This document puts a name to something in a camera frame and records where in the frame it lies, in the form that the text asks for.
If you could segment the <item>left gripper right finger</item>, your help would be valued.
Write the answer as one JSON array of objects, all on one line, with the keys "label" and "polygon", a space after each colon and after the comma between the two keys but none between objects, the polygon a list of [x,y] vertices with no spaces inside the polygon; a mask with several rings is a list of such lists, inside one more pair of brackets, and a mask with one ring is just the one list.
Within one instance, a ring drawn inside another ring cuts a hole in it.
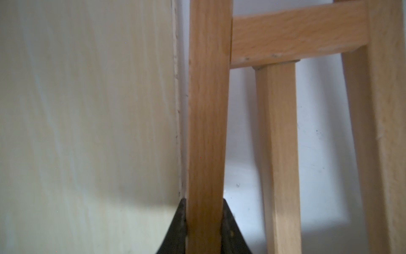
[{"label": "left gripper right finger", "polygon": [[221,238],[222,254],[252,254],[225,199],[223,199]]}]

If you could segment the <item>plywood board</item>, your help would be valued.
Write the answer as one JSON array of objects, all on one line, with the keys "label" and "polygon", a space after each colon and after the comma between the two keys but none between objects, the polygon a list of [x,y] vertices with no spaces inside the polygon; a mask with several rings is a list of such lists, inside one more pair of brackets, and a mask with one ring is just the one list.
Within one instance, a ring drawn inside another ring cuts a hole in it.
[{"label": "plywood board", "polygon": [[1,2],[1,253],[157,252],[179,200],[173,7]]}]

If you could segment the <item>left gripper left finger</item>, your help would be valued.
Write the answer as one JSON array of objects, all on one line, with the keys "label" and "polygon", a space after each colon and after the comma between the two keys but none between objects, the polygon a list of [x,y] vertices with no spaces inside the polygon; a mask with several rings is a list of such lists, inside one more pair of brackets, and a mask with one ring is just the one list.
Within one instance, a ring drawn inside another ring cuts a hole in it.
[{"label": "left gripper left finger", "polygon": [[182,198],[156,254],[185,254],[186,236],[186,199]]}]

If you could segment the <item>wooden easel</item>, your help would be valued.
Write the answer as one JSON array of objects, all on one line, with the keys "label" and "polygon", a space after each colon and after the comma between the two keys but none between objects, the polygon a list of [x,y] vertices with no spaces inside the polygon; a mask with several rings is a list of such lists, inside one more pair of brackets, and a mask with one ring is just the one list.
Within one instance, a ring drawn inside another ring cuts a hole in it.
[{"label": "wooden easel", "polygon": [[295,64],[341,54],[370,252],[406,251],[401,1],[334,1],[233,17],[191,1],[186,252],[220,254],[229,72],[255,69],[267,247],[301,253]]}]

